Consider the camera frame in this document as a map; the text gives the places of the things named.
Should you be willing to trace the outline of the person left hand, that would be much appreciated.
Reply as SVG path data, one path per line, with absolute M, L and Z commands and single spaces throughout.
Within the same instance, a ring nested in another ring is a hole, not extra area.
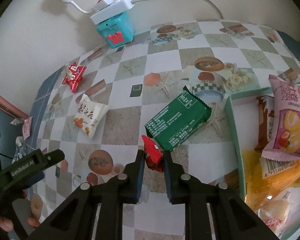
M 27 228 L 40 226 L 42 198 L 36 193 L 28 197 L 27 190 L 17 190 L 14 196 L 14 205 L 12 202 L 0 202 L 0 239 L 8 239 L 7 233 L 11 231 L 24 239 L 28 235 Z

